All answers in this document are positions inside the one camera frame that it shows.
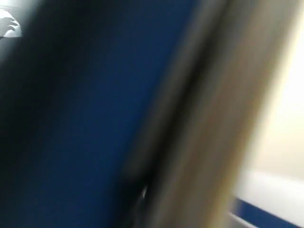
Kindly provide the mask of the person's bare hand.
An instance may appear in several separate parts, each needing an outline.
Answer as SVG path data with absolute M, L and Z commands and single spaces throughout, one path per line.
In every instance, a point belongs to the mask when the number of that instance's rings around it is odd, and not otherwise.
M 22 37 L 19 22 L 6 10 L 0 9 L 0 38 Z

